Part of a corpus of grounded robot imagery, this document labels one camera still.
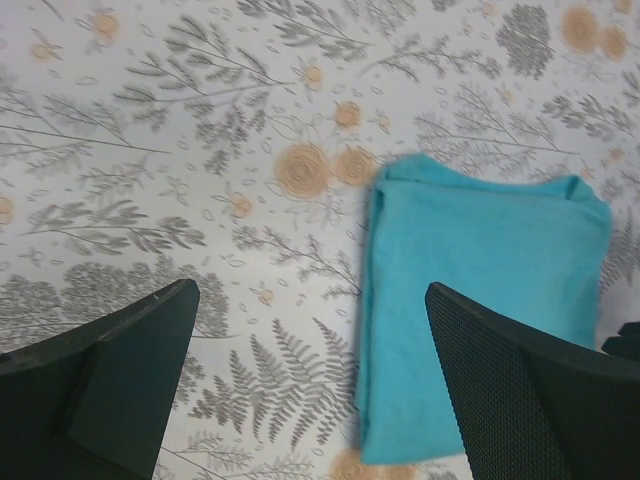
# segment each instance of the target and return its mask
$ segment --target turquoise towel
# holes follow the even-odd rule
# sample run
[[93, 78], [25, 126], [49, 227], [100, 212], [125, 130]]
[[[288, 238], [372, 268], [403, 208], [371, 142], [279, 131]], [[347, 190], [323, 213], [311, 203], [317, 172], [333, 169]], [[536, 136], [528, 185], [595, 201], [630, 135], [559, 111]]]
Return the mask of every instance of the turquoise towel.
[[363, 462], [463, 451], [426, 318], [431, 282], [592, 348], [611, 230], [608, 205], [576, 176], [497, 184], [424, 155], [385, 167], [373, 188], [362, 296]]

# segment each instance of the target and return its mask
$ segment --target gray leaf print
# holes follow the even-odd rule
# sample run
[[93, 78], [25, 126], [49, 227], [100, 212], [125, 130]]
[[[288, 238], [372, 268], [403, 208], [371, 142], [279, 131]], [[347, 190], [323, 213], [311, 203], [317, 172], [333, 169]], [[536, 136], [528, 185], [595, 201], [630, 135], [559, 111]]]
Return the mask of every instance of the gray leaf print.
[[348, 15], [364, 19], [387, 37], [416, 13], [413, 0], [343, 0], [342, 5]]
[[156, 464], [151, 480], [175, 480], [176, 476], [167, 467], [161, 463]]
[[22, 235], [58, 233], [66, 237], [67, 248], [87, 256], [92, 252], [122, 255], [131, 244], [157, 254], [175, 245], [186, 249], [206, 246], [204, 233], [191, 228], [182, 217], [161, 218], [154, 228], [138, 226], [148, 215], [139, 213], [131, 203], [120, 200], [95, 210], [86, 208], [84, 202], [49, 205], [29, 216], [32, 228]]
[[[268, 5], [276, 8], [273, 2]], [[182, 15], [169, 31], [165, 44], [175, 56], [163, 58], [148, 52], [146, 60], [127, 68], [145, 84], [125, 83], [114, 97], [132, 109], [134, 123], [147, 124], [152, 131], [164, 127], [174, 107], [181, 104], [196, 122], [196, 138], [211, 152], [204, 161], [205, 171], [221, 176], [231, 159], [240, 158], [250, 133], [264, 129], [264, 108], [273, 89], [294, 82], [272, 78], [262, 60], [246, 48], [232, 48], [215, 24], [205, 26]], [[243, 80], [249, 85], [238, 86]], [[165, 94], [185, 90], [189, 92], [180, 96]], [[226, 100], [216, 101], [215, 97]]]
[[302, 339], [290, 334], [279, 320], [273, 321], [282, 360], [251, 336], [257, 371], [248, 369], [234, 350], [230, 355], [233, 383], [214, 376], [216, 391], [204, 389], [191, 416], [229, 421], [238, 433], [253, 415], [253, 434], [259, 439], [262, 426], [274, 442], [282, 428], [294, 423], [291, 448], [314, 425], [320, 445], [327, 442], [338, 423], [353, 414], [356, 363], [348, 344], [334, 331], [314, 319], [326, 343], [326, 354], [314, 353]]
[[482, 58], [479, 50], [464, 50], [453, 53], [446, 50], [449, 37], [436, 37], [431, 47], [422, 45], [420, 35], [413, 34], [406, 37], [401, 44], [393, 47], [395, 53], [364, 67], [359, 75], [363, 76], [370, 70], [382, 66], [391, 71], [403, 73], [415, 83], [420, 83], [416, 65], [427, 65], [435, 70], [438, 78], [447, 74], [447, 66], [453, 68], [458, 75], [466, 75], [470, 68], [477, 68], [490, 79], [500, 75], [501, 68], [497, 60], [492, 57]]
[[622, 92], [627, 98], [627, 106], [637, 107], [640, 105], [640, 80], [638, 80], [638, 75], [632, 71], [623, 72], [622, 78], [629, 87]]
[[[3, 129], [0, 135], [0, 147], [3, 147], [0, 158], [3, 160], [0, 165], [15, 158], [29, 165], [26, 173], [44, 179], [79, 167], [83, 157], [92, 156], [93, 145], [167, 153], [127, 141], [123, 133], [126, 124], [122, 115], [104, 102], [93, 102], [87, 106], [68, 96], [52, 95], [45, 96], [45, 105], [40, 107], [16, 83], [17, 78], [8, 73], [4, 65], [0, 65], [0, 114], [4, 114], [5, 118], [5, 124], [0, 125], [0, 129]], [[41, 110], [52, 117], [53, 123]], [[25, 120], [33, 120], [37, 125], [29, 128], [22, 126]], [[74, 134], [65, 133], [63, 127], [73, 129]], [[97, 130], [107, 132], [111, 138], [90, 138], [89, 134]], [[51, 139], [59, 143], [52, 145]]]
[[198, 381], [204, 380], [204, 376], [202, 365], [200, 365], [194, 356], [187, 352], [182, 373], [180, 374], [180, 381], [176, 388], [176, 395], [173, 399], [172, 407], [174, 410], [178, 408], [181, 403], [185, 405], [189, 403], [191, 394], [197, 391], [196, 386]]
[[290, 244], [282, 235], [265, 227], [264, 238], [258, 236], [253, 227], [239, 227], [233, 230], [232, 240], [240, 250], [263, 250], [272, 248], [278, 252], [277, 257], [272, 257], [274, 265], [287, 265], [294, 261], [303, 262], [298, 267], [298, 278], [305, 282], [312, 275], [329, 277], [338, 280], [339, 284], [330, 286], [322, 297], [326, 300], [341, 296], [358, 296], [362, 292], [353, 271], [352, 262], [346, 254], [338, 251], [333, 259], [327, 258], [320, 243], [313, 235], [307, 236], [307, 248], [300, 250]]
[[518, 75], [536, 80], [553, 58], [554, 51], [548, 45], [550, 38], [544, 9], [520, 4], [504, 16], [504, 25], [496, 34], [498, 45], [509, 53], [509, 67]]
[[623, 189], [626, 189], [634, 194], [634, 201], [640, 203], [640, 173], [627, 169], [620, 172], [620, 182]]
[[431, 3], [436, 12], [444, 12], [447, 8], [453, 7], [458, 3], [458, 0], [431, 0]]
[[[351, 0], [353, 4], [359, 1], [361, 0]], [[392, 0], [362, 1], [370, 4], [392, 2]], [[407, 0], [401, 0], [399, 3], [409, 4]], [[372, 46], [370, 43], [347, 36], [343, 32], [338, 14], [332, 9], [322, 8], [311, 0], [304, 0], [297, 5], [293, 5], [289, 0], [283, 2], [241, 0], [238, 2], [238, 7], [250, 17], [264, 18], [271, 14], [277, 19], [284, 19], [285, 21], [280, 24], [274, 23], [274, 27], [280, 32], [280, 38], [287, 47], [317, 45], [327, 58], [353, 61], [366, 58], [366, 50]]]
[[80, 187], [90, 185], [86, 197], [89, 202], [96, 203], [98, 206], [112, 203], [116, 196], [131, 194], [136, 187], [142, 187], [140, 177], [145, 176], [153, 180], [153, 175], [146, 168], [150, 155], [144, 155], [136, 163], [114, 165], [109, 172], [91, 167], [87, 173], [78, 176], [78, 185]]
[[635, 271], [640, 268], [640, 233], [635, 232], [631, 209], [622, 228], [613, 231], [609, 253], [602, 266], [600, 290], [607, 291], [621, 279], [629, 285], [633, 281]]
[[253, 455], [242, 447], [225, 445], [220, 435], [209, 431], [196, 432], [189, 437], [189, 446], [184, 450], [171, 452], [174, 455], [187, 457], [189, 454], [206, 455], [207, 466], [216, 470], [235, 472], [249, 468]]
[[[159, 256], [155, 269], [134, 263], [130, 270], [94, 262], [69, 268], [61, 290], [48, 282], [31, 282], [13, 275], [0, 285], [0, 350], [13, 350], [60, 334], [75, 326], [124, 308], [181, 278], [192, 278], [200, 287], [200, 307], [194, 338], [227, 336], [229, 299], [213, 273], [201, 275], [192, 265], [176, 267]], [[201, 378], [197, 362], [187, 362], [180, 402], [189, 399], [193, 382]]]
[[571, 170], [567, 167], [566, 162], [561, 162], [552, 164], [546, 168], [535, 168], [533, 172], [527, 176], [527, 180], [532, 183], [543, 183], [554, 178], [570, 174]]
[[460, 86], [454, 110], [456, 122], [448, 125], [434, 113], [419, 115], [415, 125], [420, 148], [467, 175], [484, 175], [497, 170], [510, 178], [528, 170], [538, 152], [575, 155], [559, 149], [556, 132], [542, 117], [509, 113], [505, 120], [489, 94], [474, 84]]
[[600, 196], [603, 200], [612, 203], [624, 194], [624, 186], [615, 177], [607, 177], [600, 185]]
[[557, 96], [544, 102], [542, 113], [552, 119], [560, 119], [570, 129], [584, 128], [587, 135], [609, 142], [622, 132], [635, 138], [633, 129], [636, 124], [626, 112], [615, 105], [603, 106], [593, 95], [587, 95], [578, 101], [580, 110], [573, 107], [570, 99]]

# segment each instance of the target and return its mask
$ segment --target blue cloth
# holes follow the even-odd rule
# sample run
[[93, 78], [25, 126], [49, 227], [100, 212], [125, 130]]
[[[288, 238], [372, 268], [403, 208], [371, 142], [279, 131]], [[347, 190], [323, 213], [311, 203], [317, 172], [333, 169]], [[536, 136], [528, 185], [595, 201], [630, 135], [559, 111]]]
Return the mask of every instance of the blue cloth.
[[492, 310], [593, 348], [607, 204], [579, 177], [486, 182], [424, 155], [373, 188], [356, 405], [362, 460], [463, 452], [424, 306], [442, 282]]

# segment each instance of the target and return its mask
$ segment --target plastic tablecloth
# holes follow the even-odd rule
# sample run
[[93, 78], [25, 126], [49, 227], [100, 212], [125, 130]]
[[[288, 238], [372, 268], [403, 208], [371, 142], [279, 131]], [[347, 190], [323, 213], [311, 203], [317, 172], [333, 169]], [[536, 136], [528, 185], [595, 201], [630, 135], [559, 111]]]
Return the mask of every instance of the plastic tablecloth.
[[367, 187], [405, 153], [581, 175], [616, 215], [598, 341], [637, 320], [633, 0], [27, 0], [0, 22], [0, 350], [196, 279], [155, 480], [471, 478], [358, 460]]

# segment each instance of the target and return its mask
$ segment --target orange flower print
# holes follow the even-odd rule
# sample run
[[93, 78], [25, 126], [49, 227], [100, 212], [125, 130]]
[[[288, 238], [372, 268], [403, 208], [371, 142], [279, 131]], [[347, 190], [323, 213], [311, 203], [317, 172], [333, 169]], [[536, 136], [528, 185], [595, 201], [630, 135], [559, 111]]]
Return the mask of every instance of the orange flower print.
[[609, 25], [600, 34], [600, 46], [605, 55], [619, 62], [627, 54], [627, 34], [617, 25]]
[[378, 468], [363, 465], [358, 450], [345, 450], [331, 464], [329, 476], [331, 480], [374, 480]]
[[231, 215], [236, 218], [245, 218], [251, 210], [253, 209], [253, 205], [251, 202], [242, 194], [234, 193], [229, 198], [231, 202]]
[[314, 92], [322, 88], [322, 70], [315, 65], [309, 65], [304, 71], [304, 84]]
[[105, 46], [113, 45], [115, 36], [120, 29], [118, 20], [108, 13], [96, 13], [91, 19], [91, 25], [96, 36]]
[[609, 150], [609, 156], [614, 162], [624, 158], [624, 151], [620, 147], [615, 147]]
[[498, 7], [495, 2], [483, 2], [482, 3], [482, 15], [484, 18], [494, 17], [498, 13]]
[[49, 43], [47, 37], [45, 37], [45, 35], [39, 30], [36, 30], [35, 28], [32, 28], [31, 30], [38, 38], [38, 42], [31, 45], [31, 48], [29, 48], [29, 53], [36, 62], [45, 63], [52, 58], [62, 60], [60, 55], [56, 52], [56, 50], [60, 50], [62, 47]]
[[353, 102], [344, 102], [338, 105], [335, 113], [335, 121], [340, 128], [355, 130], [360, 126], [360, 107]]
[[260, 282], [259, 288], [250, 288], [249, 290], [251, 290], [251, 293], [258, 296], [260, 303], [267, 307], [271, 306], [271, 302], [273, 302], [275, 295], [271, 290], [265, 288], [264, 282]]
[[415, 465], [391, 465], [380, 467], [381, 480], [413, 480], [418, 473]]
[[286, 193], [298, 198], [313, 198], [328, 187], [327, 157], [313, 144], [292, 145], [276, 160], [275, 174]]
[[94, 8], [93, 12], [85, 15], [84, 20], [76, 18], [76, 24], [93, 33], [93, 38], [85, 49], [87, 54], [102, 52], [103, 48], [111, 47], [120, 32], [120, 22], [112, 8]]
[[384, 112], [377, 112], [378, 115], [378, 127], [380, 127], [380, 130], [382, 130], [384, 133], [386, 133], [387, 135], [391, 135], [391, 132], [389, 132], [389, 129], [391, 128], [391, 119], [384, 114]]
[[262, 290], [260, 295], [258, 295], [258, 299], [260, 303], [266, 305], [267, 307], [271, 306], [271, 302], [273, 302], [273, 292], [271, 290]]
[[495, 90], [496, 93], [500, 95], [500, 100], [502, 101], [502, 103], [504, 103], [507, 107], [510, 107], [513, 104], [513, 92], [509, 90], [504, 83], [502, 84], [502, 88], [496, 88]]
[[629, 15], [633, 7], [633, 0], [614, 0], [614, 6], [620, 13]]
[[582, 170], [580, 170], [580, 176], [586, 181], [596, 178], [595, 172], [591, 167], [582, 167]]
[[337, 159], [335, 175], [342, 183], [359, 187], [371, 183], [376, 167], [373, 154], [364, 148], [347, 148]]
[[9, 225], [13, 220], [13, 202], [7, 197], [0, 197], [0, 225]]
[[598, 22], [587, 7], [572, 7], [562, 19], [566, 44], [578, 53], [591, 53], [598, 43]]
[[31, 56], [39, 62], [46, 62], [52, 58], [60, 58], [51, 48], [43, 45], [42, 43], [32, 45], [29, 49], [29, 53], [31, 53]]
[[609, 150], [609, 155], [602, 159], [602, 165], [606, 168], [614, 163], [619, 162], [624, 158], [624, 151], [620, 147], [615, 147]]

